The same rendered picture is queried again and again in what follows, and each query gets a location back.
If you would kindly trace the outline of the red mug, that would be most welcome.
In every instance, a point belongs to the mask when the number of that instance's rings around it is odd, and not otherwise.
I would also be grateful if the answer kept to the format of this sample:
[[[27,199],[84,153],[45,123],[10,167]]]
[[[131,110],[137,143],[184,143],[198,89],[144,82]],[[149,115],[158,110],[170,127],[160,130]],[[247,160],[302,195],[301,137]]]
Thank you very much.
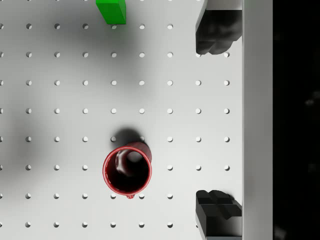
[[[152,153],[143,142],[130,142],[112,150],[104,160],[102,176],[115,193],[133,199],[152,176]]]

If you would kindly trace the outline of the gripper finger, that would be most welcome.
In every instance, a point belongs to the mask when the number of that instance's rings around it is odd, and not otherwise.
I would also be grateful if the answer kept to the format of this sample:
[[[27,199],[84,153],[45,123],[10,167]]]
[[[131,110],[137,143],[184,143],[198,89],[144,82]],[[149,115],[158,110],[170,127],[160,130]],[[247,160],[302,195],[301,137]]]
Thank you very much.
[[[241,238],[242,206],[220,190],[196,192],[196,224],[203,238]]]
[[[196,53],[225,53],[241,36],[241,10],[205,10],[195,33]]]

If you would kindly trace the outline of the green block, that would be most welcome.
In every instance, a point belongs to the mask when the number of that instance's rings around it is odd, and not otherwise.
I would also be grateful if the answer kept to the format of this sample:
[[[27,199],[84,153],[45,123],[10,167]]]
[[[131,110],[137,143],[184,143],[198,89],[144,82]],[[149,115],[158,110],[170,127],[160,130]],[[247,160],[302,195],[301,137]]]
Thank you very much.
[[[126,24],[125,0],[95,0],[95,3],[107,24]]]

